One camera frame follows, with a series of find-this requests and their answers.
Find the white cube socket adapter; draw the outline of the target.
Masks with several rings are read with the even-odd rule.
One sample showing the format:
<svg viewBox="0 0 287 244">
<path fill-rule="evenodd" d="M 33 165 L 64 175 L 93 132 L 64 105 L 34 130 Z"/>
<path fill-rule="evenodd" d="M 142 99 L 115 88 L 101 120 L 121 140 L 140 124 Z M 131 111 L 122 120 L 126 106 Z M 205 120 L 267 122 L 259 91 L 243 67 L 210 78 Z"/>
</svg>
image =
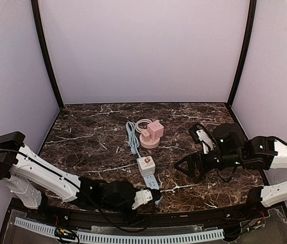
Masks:
<svg viewBox="0 0 287 244">
<path fill-rule="evenodd" d="M 153 175 L 156 170 L 156 164 L 151 156 L 137 158 L 137 164 L 141 176 Z"/>
</svg>

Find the pink round power socket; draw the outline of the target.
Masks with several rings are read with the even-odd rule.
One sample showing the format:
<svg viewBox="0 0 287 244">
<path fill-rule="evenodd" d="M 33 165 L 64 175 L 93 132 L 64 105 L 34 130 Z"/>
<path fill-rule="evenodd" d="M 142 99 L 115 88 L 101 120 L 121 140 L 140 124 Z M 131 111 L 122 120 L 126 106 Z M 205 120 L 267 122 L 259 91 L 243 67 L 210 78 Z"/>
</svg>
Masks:
<svg viewBox="0 0 287 244">
<path fill-rule="evenodd" d="M 145 137 L 143 134 L 139 136 L 140 145 L 146 149 L 154 149 L 159 146 L 160 138 L 153 140 L 150 136 Z"/>
</svg>

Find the pink cube socket adapter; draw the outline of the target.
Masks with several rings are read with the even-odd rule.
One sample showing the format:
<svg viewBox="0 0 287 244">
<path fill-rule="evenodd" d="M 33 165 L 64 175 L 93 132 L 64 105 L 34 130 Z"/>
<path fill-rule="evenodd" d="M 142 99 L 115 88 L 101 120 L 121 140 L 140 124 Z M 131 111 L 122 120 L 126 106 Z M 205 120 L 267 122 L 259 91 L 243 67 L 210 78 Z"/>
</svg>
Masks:
<svg viewBox="0 0 287 244">
<path fill-rule="evenodd" d="M 164 134 L 164 126 L 156 120 L 147 125 L 147 130 L 153 140 L 161 138 Z"/>
</svg>

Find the blue power strip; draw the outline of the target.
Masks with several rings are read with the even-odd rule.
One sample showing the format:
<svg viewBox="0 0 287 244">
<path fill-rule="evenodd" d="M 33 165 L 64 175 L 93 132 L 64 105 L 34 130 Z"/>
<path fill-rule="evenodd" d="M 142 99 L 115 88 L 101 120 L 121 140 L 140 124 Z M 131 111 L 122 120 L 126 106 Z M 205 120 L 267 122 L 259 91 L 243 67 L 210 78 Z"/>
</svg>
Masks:
<svg viewBox="0 0 287 244">
<path fill-rule="evenodd" d="M 143 179 L 148 189 L 160 190 L 160 187 L 154 174 L 144 176 Z"/>
</svg>

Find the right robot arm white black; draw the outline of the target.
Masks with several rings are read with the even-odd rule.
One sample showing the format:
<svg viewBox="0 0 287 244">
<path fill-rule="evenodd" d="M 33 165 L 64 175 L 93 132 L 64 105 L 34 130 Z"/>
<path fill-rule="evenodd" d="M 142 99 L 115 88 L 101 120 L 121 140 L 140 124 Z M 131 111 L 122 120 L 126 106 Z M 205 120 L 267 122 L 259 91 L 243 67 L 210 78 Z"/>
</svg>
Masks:
<svg viewBox="0 0 287 244">
<path fill-rule="evenodd" d="M 196 124 L 189 133 L 195 142 L 202 144 L 204 151 L 185 156 L 174 167 L 191 178 L 202 180 L 213 169 L 287 169 L 287 142 L 278 137 L 246 139 L 237 123 L 220 124 L 212 133 Z M 270 207 L 283 201 L 287 201 L 287 181 L 250 189 L 246 203 Z"/>
</svg>

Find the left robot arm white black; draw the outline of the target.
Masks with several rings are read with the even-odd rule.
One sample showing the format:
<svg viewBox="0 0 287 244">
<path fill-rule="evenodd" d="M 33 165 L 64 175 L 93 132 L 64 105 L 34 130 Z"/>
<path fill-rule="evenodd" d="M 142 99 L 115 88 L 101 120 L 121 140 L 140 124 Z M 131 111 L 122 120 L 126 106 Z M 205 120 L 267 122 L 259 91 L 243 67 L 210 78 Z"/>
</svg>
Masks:
<svg viewBox="0 0 287 244">
<path fill-rule="evenodd" d="M 0 180 L 29 209 L 47 205 L 47 197 L 32 184 L 55 193 L 63 202 L 84 210 L 120 212 L 125 221 L 142 221 L 137 209 L 161 199 L 158 189 L 138 189 L 127 180 L 107 182 L 63 171 L 40 158 L 25 143 L 20 131 L 0 136 Z"/>
</svg>

